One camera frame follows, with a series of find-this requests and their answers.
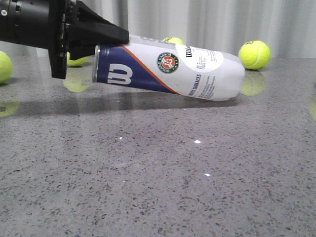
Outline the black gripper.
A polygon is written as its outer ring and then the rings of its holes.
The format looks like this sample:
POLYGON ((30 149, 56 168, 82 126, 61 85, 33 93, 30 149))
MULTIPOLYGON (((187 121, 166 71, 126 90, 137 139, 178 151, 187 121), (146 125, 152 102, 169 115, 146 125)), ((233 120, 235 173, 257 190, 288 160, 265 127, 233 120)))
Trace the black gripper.
POLYGON ((71 60, 78 60, 94 55, 96 44, 129 43, 127 30, 105 20, 82 1, 50 0, 48 13, 52 35, 48 54, 53 78, 66 78, 67 52, 71 60))

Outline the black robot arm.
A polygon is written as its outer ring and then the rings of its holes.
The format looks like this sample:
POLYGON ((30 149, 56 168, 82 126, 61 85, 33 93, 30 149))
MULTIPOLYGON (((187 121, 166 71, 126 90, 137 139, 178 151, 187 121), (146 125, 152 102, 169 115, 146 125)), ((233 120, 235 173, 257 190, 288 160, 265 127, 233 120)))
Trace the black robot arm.
POLYGON ((52 77, 65 79, 68 57, 90 56, 99 44, 127 44, 129 32, 80 0, 2 0, 0 39, 47 49, 52 77))

